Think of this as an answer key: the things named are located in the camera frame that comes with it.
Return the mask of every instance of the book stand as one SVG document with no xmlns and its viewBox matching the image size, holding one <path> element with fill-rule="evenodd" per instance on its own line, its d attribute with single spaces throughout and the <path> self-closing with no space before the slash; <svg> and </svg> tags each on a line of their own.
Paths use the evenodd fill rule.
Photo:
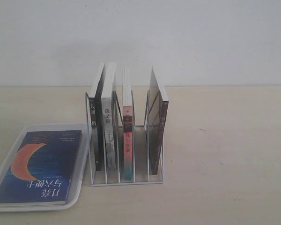
<svg viewBox="0 0 281 225">
<path fill-rule="evenodd" d="M 95 154 L 93 150 L 93 144 L 91 143 L 93 140 L 91 138 L 91 125 L 89 120 L 89 95 L 85 93 L 85 107 L 86 107 L 86 123 L 87 123 L 87 131 L 89 133 L 89 170 L 90 170 L 90 185 L 92 187 L 95 186 L 112 186 L 112 185 L 134 185 L 134 184 L 159 184 L 164 182 L 164 144 L 161 147 L 160 154 L 160 163 L 158 168 L 157 175 L 152 175 L 151 166 L 150 166 L 150 157 L 149 157 L 149 91 L 147 93 L 147 102 L 146 102 L 146 111 L 145 111 L 145 119 L 144 125 L 136 125 L 134 126 L 133 133 L 133 178 L 131 180 L 124 180 L 124 170 L 123 170 L 123 162 L 121 160 L 121 156 L 119 155 L 119 151 L 123 149 L 123 126 L 118 124 L 118 120 L 116 123 L 116 138 L 117 138 L 117 170 L 109 170 L 106 162 L 106 149 L 104 144 L 104 159 L 102 159 L 102 169 L 100 171 L 96 171 L 95 165 Z M 118 103 L 118 97 L 116 92 L 113 95 L 113 108 L 116 118 L 118 118 L 118 113 L 122 121 L 121 110 Z"/>
</svg>

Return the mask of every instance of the crescent moon illustration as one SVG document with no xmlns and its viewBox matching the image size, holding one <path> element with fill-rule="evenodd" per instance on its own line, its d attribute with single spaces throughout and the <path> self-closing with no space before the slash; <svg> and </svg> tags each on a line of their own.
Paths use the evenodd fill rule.
<svg viewBox="0 0 281 225">
<path fill-rule="evenodd" d="M 33 177 L 28 171 L 28 161 L 30 157 L 35 153 L 38 149 L 46 145 L 45 143 L 39 144 L 26 144 L 22 147 L 16 154 L 12 164 L 11 164 L 11 172 L 13 175 L 21 180 L 37 180 L 37 178 Z"/>
</svg>

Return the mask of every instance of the tabletop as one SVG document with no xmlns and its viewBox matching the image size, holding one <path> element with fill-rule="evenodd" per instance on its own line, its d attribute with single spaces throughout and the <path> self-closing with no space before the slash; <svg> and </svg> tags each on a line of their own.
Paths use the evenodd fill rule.
<svg viewBox="0 0 281 225">
<path fill-rule="evenodd" d="M 147 87 L 134 87 L 143 123 Z M 281 224 L 281 86 L 167 87 L 165 183 L 90 187 L 67 210 L 0 225 Z M 0 166 L 19 132 L 85 121 L 89 87 L 0 87 Z"/>
</svg>

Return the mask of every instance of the white tray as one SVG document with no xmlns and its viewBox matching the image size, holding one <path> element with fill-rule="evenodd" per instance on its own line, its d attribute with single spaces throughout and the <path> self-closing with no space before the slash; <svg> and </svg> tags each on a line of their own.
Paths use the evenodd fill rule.
<svg viewBox="0 0 281 225">
<path fill-rule="evenodd" d="M 88 156 L 88 132 L 86 123 L 72 124 L 40 124 L 25 127 L 17 137 L 14 145 L 6 156 L 2 166 L 0 167 L 0 183 L 5 176 L 15 153 L 18 151 L 24 136 L 29 131 L 49 131 L 49 130 L 82 130 L 81 142 L 79 145 L 77 159 L 74 166 L 74 172 L 71 179 L 71 185 L 68 193 L 68 200 L 65 204 L 59 205 L 42 205 L 42 206 L 8 206 L 0 207 L 0 212 L 16 212 L 16 211 L 48 211 L 48 210 L 64 210 L 75 204 L 79 197 L 84 167 Z"/>
</svg>

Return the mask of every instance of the book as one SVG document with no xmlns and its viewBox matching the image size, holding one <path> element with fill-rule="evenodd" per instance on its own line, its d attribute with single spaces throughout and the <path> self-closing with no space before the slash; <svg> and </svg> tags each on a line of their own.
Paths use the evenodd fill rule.
<svg viewBox="0 0 281 225">
<path fill-rule="evenodd" d="M 107 166 L 110 170 L 117 169 L 117 138 L 116 138 L 116 63 L 107 64 L 105 81 L 101 95 L 103 128 L 105 137 L 105 149 Z"/>
<path fill-rule="evenodd" d="M 92 144 L 95 154 L 96 170 L 101 170 L 102 159 L 104 157 L 103 122 L 101 94 L 105 79 L 105 64 L 100 63 L 95 80 L 89 93 L 89 111 L 92 127 Z"/>
<path fill-rule="evenodd" d="M 123 143 L 124 143 L 124 178 L 133 178 L 133 133 L 134 133 L 134 114 L 130 84 L 130 70 L 124 68 L 123 74 Z"/>
<path fill-rule="evenodd" d="M 27 132 L 0 183 L 0 207 L 67 202 L 81 130 Z"/>
<path fill-rule="evenodd" d="M 165 87 L 155 75 L 152 67 L 149 88 L 149 120 L 146 120 L 149 123 L 149 129 L 146 130 L 146 133 L 149 133 L 149 154 L 153 175 L 158 172 L 168 105 L 169 99 Z"/>
</svg>

